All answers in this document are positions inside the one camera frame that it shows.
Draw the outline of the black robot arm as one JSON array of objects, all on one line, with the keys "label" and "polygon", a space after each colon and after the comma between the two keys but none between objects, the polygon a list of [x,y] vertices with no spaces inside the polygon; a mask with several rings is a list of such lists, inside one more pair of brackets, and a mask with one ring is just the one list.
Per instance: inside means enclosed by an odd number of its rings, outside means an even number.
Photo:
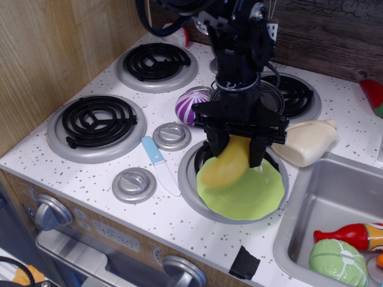
[{"label": "black robot arm", "polygon": [[275,41],[267,29],[263,1],[159,1],[179,15],[167,28],[153,29],[145,1],[136,1],[143,27],[155,36],[169,36],[195,19],[205,25],[217,63],[218,101],[196,103],[194,123],[203,127],[214,155],[228,146],[229,136],[250,139],[250,167],[261,164],[266,148],[285,142],[289,120],[262,104],[260,78],[270,67]]}]

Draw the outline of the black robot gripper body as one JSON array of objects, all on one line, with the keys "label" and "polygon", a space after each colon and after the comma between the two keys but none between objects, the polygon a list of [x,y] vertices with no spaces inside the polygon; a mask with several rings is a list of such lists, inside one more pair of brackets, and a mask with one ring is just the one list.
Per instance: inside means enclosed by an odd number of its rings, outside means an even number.
[{"label": "black robot gripper body", "polygon": [[262,103],[261,81],[244,88],[217,86],[218,99],[191,106],[194,124],[202,127],[212,146],[225,146],[230,135],[284,144],[288,120]]}]

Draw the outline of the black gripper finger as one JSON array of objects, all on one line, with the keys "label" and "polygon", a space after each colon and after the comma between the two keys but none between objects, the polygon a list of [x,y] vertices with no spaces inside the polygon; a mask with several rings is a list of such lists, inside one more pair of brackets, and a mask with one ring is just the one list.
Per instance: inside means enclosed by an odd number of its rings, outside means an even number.
[{"label": "black gripper finger", "polygon": [[250,141],[250,167],[258,167],[266,153],[266,148],[271,143],[270,138],[266,135],[256,136]]},{"label": "black gripper finger", "polygon": [[218,157],[229,143],[230,135],[222,129],[209,125],[205,126],[204,131],[213,155]]}]

